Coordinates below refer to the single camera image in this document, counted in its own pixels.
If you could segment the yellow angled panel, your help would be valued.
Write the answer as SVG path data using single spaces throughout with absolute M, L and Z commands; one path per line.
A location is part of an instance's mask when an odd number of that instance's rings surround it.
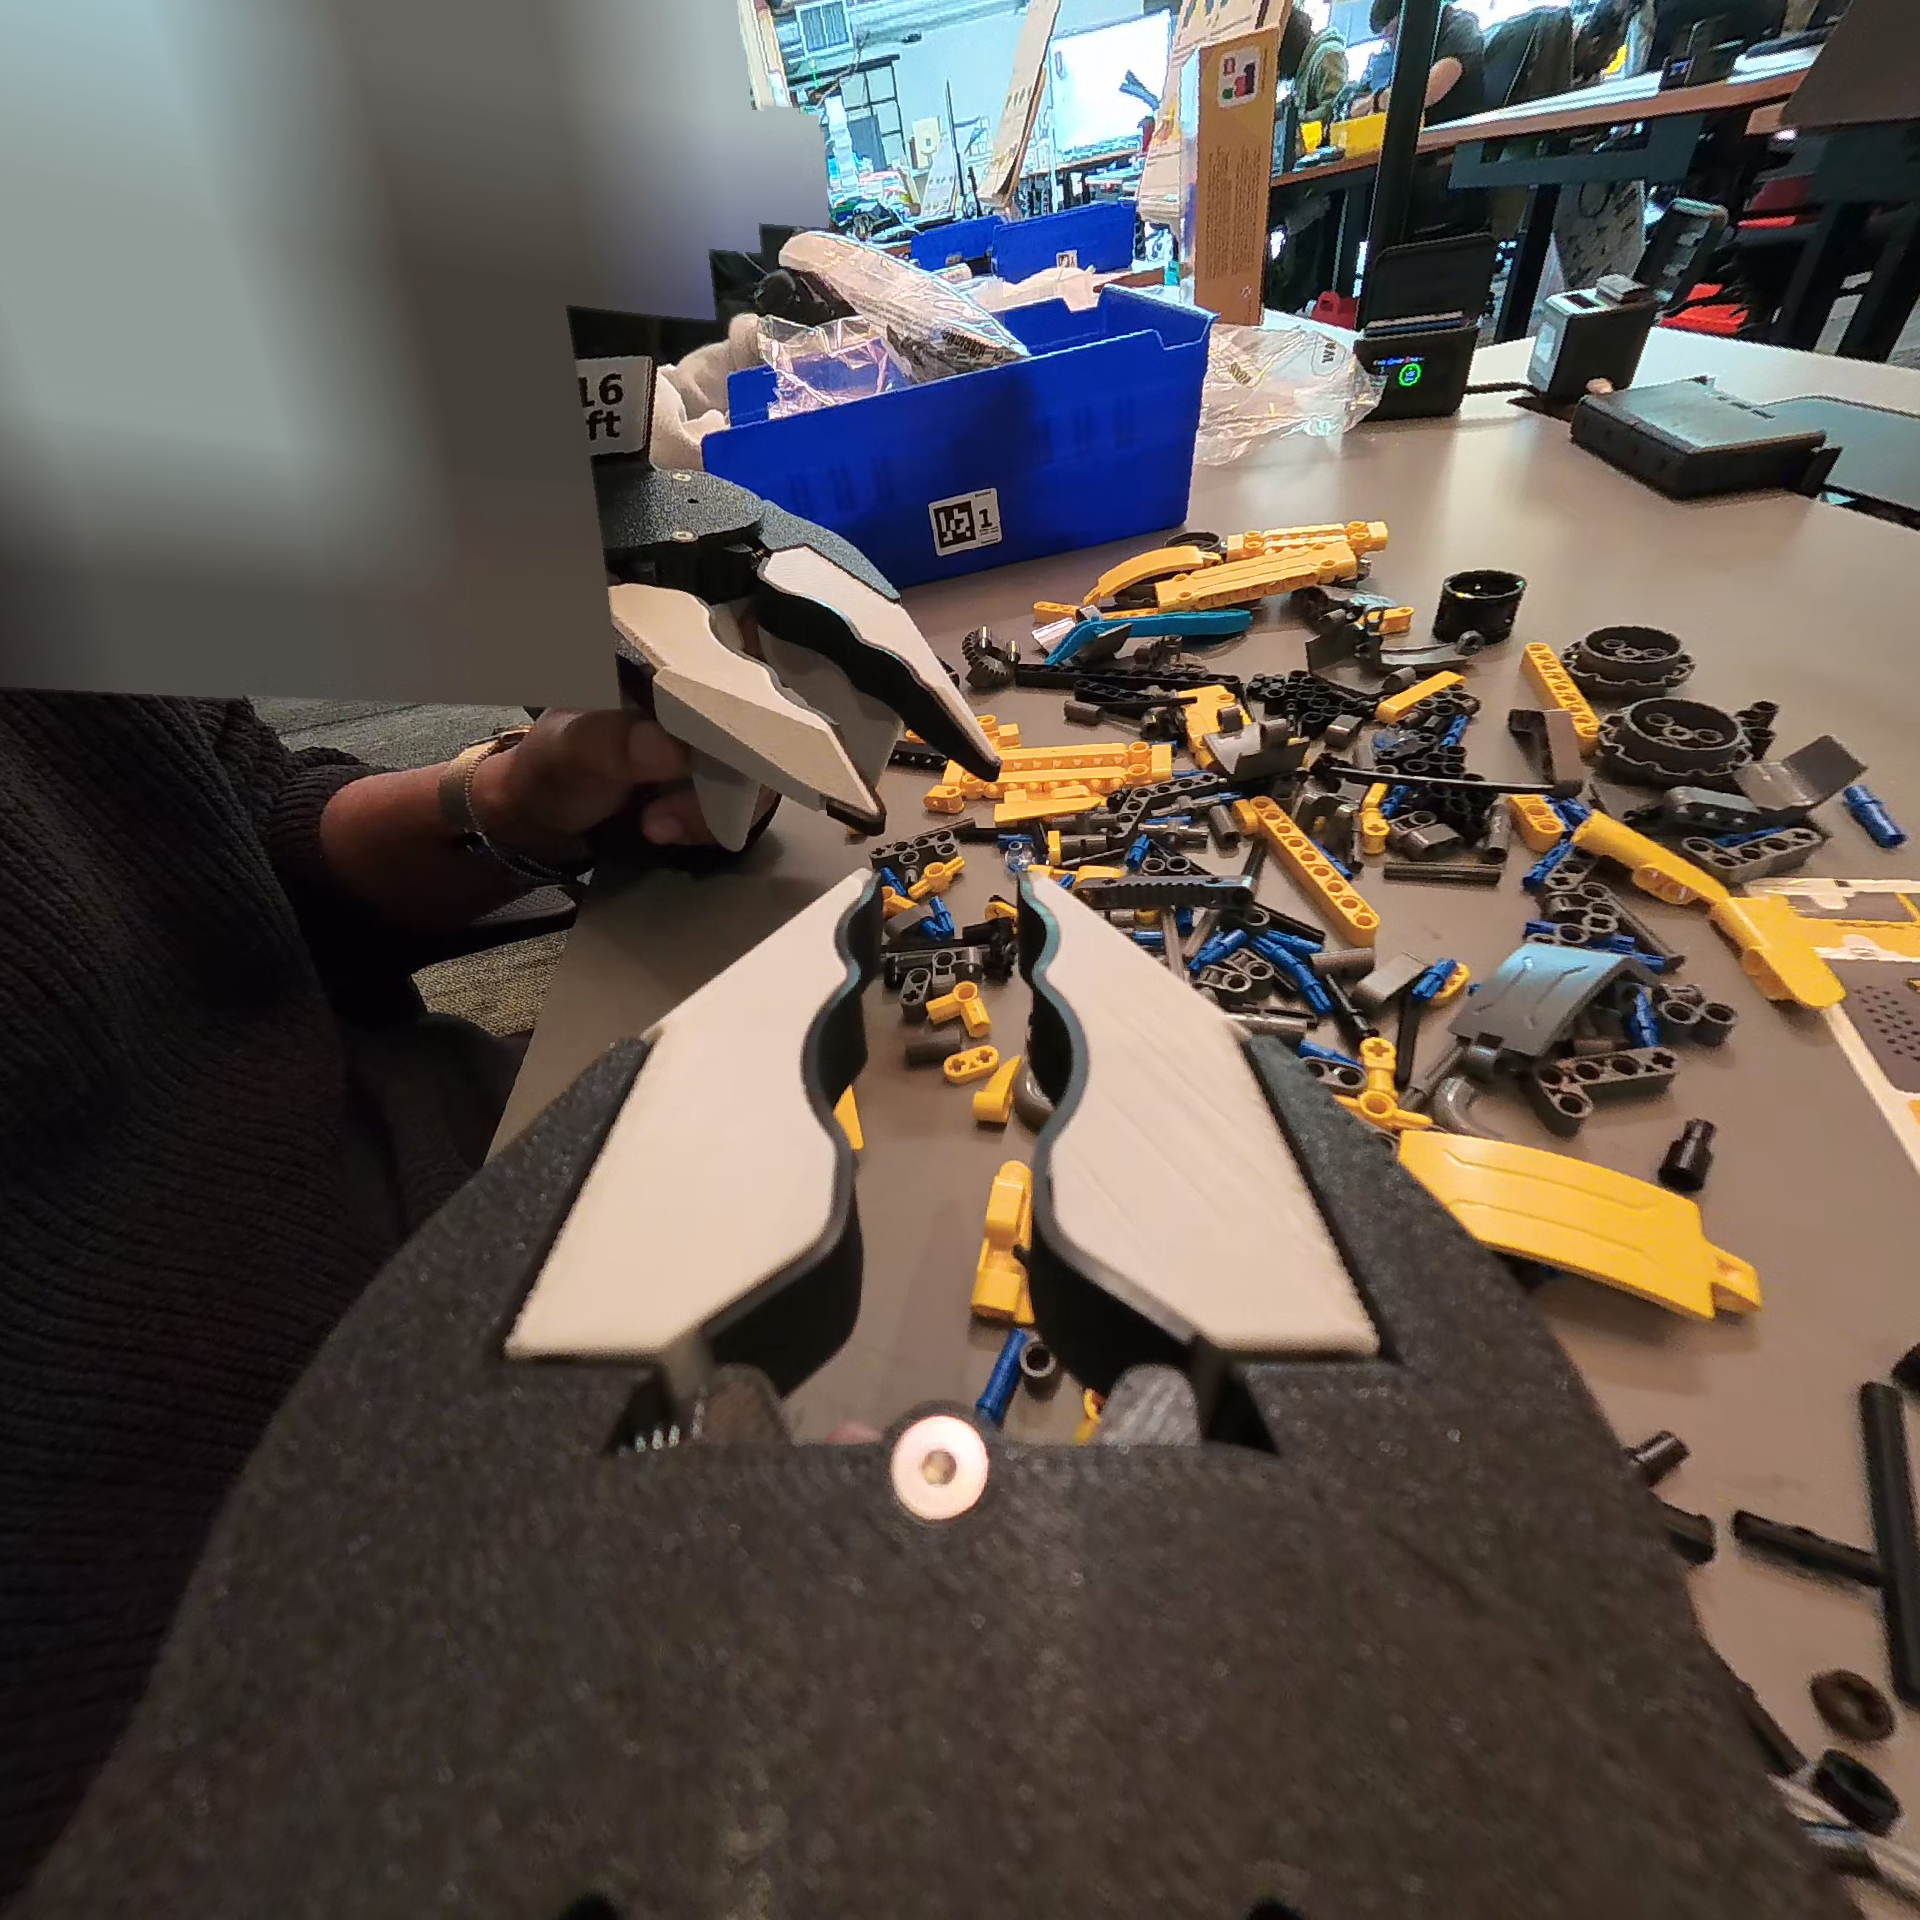
M 1622 867 L 1631 882 L 1668 906 L 1701 906 L 1719 935 L 1737 948 L 1742 971 L 1770 1002 L 1828 1010 L 1845 987 L 1813 946 L 1791 906 L 1776 895 L 1737 895 L 1694 861 L 1633 831 L 1607 813 L 1590 813 L 1573 829 L 1573 846 Z

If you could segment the brown cardboard box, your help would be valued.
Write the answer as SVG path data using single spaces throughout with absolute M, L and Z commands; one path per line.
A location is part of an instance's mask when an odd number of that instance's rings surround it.
M 1289 4 L 1198 45 L 1182 71 L 1182 276 L 1192 303 L 1257 326 Z

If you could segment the pile of toy building pieces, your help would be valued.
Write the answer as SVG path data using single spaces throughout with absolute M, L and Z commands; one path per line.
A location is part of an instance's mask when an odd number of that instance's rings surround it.
M 1426 1129 L 1541 1147 L 1695 1203 L 1719 1246 L 1698 1204 L 1714 1125 L 1679 1114 L 1672 1085 L 1702 1087 L 1690 1059 L 1734 1038 L 1742 1002 L 1721 993 L 1721 974 L 1740 969 L 1752 995 L 1761 989 L 1701 906 L 1642 893 L 1569 834 L 1607 813 L 1752 895 L 1760 879 L 1797 876 L 1822 855 L 1823 809 L 1845 804 L 1863 818 L 1872 795 L 1850 783 L 1782 815 L 1752 806 L 1737 775 L 1670 788 L 1607 779 L 1519 670 L 1530 641 L 1561 657 L 1585 634 L 1551 645 L 1519 602 L 1503 642 L 1448 647 L 1433 637 L 1441 583 L 1408 593 L 1405 565 L 1408 547 L 1391 542 L 1384 518 L 1186 529 L 1077 596 L 1056 593 L 1031 612 L 973 621 L 956 641 L 950 673 L 1004 773 L 983 781 L 917 735 L 895 750 L 928 793 L 921 827 L 871 853 L 903 948 L 889 965 L 894 993 L 910 1020 L 933 1002 L 934 1022 L 975 1030 L 972 1053 L 945 1073 L 973 1076 L 975 1115 L 1001 1125 L 1018 1105 L 1039 1106 L 1038 1090 L 1016 1092 L 1016 1075 L 1032 1069 L 1018 1065 L 1010 1029 L 991 1039 L 986 1017 L 956 1010 L 936 969 L 1007 975 L 1018 878 L 1069 892 L 1078 874 L 1238 874 L 1254 882 L 1254 900 L 1238 909 L 1095 911 L 1242 1034 L 1293 1049 L 1393 1163 L 1401 1135 Z M 1245 635 L 1217 645 L 1126 641 L 1085 670 L 1047 668 L 1053 635 L 1078 607 L 1254 617 Z M 1663 695 L 1728 711 L 1751 761 L 1800 750 L 1780 750 L 1776 702 L 1733 700 L 1725 675 L 1702 666 L 1698 625 L 1633 615 L 1594 630 L 1622 625 L 1684 642 L 1695 670 Z M 1349 945 L 1242 829 L 1236 804 L 1257 798 L 1284 806 L 1377 911 L 1376 946 Z M 1653 986 L 1617 981 L 1530 1063 L 1460 1046 L 1453 1014 L 1524 945 L 1625 954 Z M 1767 1003 L 1806 1030 L 1838 1009 Z M 1524 1279 L 1583 1279 L 1486 1250 Z M 1761 1309 L 1701 1321 L 1585 1282 L 1690 1325 Z

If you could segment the long office desk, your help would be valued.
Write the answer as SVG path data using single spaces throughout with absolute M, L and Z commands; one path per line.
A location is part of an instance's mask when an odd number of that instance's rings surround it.
M 1742 57 L 1709 84 L 1661 86 L 1660 74 L 1608 79 L 1420 132 L 1421 158 L 1450 161 L 1453 193 L 1522 193 L 1519 238 L 1492 322 L 1518 341 L 1530 317 L 1562 190 L 1613 181 L 1679 183 L 1702 137 L 1761 134 L 1816 61 L 1816 47 Z

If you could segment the yellow curved panel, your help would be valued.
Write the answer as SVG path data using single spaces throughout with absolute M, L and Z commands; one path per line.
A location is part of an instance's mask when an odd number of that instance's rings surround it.
M 1695 1203 L 1522 1142 L 1441 1131 L 1398 1139 L 1398 1161 L 1479 1244 L 1712 1321 L 1754 1311 L 1760 1276 L 1714 1246 Z

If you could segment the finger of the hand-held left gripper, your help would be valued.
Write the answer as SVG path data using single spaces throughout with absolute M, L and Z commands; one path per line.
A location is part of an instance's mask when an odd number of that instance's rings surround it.
M 993 743 L 889 593 L 812 547 L 785 547 L 758 559 L 757 617 L 762 634 L 829 660 L 948 761 L 989 783 L 1001 778 Z
M 616 583 L 607 610 L 614 634 L 654 675 L 658 727 L 690 754 L 710 834 L 749 834 L 767 791 L 864 831 L 881 827 L 872 783 L 832 719 L 722 635 L 722 607 L 673 587 Z

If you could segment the white cloth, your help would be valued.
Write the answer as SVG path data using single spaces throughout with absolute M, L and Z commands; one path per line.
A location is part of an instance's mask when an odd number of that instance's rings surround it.
M 728 427 L 728 379 L 762 369 L 758 317 L 736 316 L 727 337 L 655 372 L 648 458 L 655 468 L 701 470 L 704 439 Z

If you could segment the black device with green light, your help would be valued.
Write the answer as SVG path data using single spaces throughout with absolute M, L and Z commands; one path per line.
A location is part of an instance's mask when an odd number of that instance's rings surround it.
M 1380 396 L 1369 425 L 1453 415 L 1465 397 L 1494 279 L 1489 231 L 1366 257 L 1354 358 Z

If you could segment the yellow perforated beam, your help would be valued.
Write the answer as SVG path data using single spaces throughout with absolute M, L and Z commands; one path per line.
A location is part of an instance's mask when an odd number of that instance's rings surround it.
M 1269 798 L 1236 804 L 1238 821 L 1282 869 L 1298 882 L 1333 927 L 1360 948 L 1376 946 L 1377 911 L 1362 899 L 1353 879 Z
M 1569 719 L 1576 751 L 1583 761 L 1590 761 L 1599 743 L 1599 718 L 1573 681 L 1561 657 L 1544 642 L 1530 641 L 1522 649 L 1519 670 L 1526 683 L 1541 695 L 1542 708 L 1562 714 Z

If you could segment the teal blade piece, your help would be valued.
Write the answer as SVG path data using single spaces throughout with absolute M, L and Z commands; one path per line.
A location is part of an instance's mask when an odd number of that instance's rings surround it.
M 1120 610 L 1095 612 L 1078 607 L 1049 645 L 1047 668 L 1085 670 L 1117 657 L 1126 641 L 1169 641 L 1174 647 L 1217 645 L 1245 635 L 1253 627 L 1247 607 L 1215 610 Z

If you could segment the black flat case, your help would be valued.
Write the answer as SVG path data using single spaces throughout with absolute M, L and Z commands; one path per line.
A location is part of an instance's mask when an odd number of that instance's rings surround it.
M 1839 458 L 1818 427 L 1730 396 L 1706 378 L 1590 393 L 1569 415 L 1569 439 L 1678 500 L 1752 491 L 1809 497 Z

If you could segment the patterned office chair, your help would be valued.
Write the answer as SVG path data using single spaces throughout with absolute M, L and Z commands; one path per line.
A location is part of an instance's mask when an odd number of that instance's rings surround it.
M 1646 250 L 1646 186 L 1640 181 L 1573 183 L 1551 214 L 1551 263 L 1541 299 L 1629 274 Z

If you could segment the clear plastic bag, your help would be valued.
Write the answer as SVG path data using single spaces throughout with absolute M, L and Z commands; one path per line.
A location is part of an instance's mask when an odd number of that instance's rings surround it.
M 757 291 L 758 351 L 777 372 L 890 369 L 901 382 L 1015 365 L 1031 349 L 956 282 L 837 231 L 798 231 Z
M 1345 333 L 1301 317 L 1270 326 L 1215 321 L 1192 459 L 1232 463 L 1282 436 L 1340 442 L 1376 410 L 1382 390 Z

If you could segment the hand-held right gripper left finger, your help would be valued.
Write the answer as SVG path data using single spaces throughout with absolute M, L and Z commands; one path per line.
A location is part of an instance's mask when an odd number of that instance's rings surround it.
M 862 1250 L 834 1106 L 869 1061 L 874 878 L 846 878 L 644 1035 L 508 1332 L 511 1359 L 714 1365 L 798 1388 L 848 1341 Z

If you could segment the person's left hand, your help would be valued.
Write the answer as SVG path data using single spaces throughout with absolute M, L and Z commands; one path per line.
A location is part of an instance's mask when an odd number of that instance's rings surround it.
M 728 865 L 693 788 L 690 748 L 638 708 L 546 708 L 519 745 L 473 781 L 493 838 L 546 865 L 598 849 L 687 871 Z

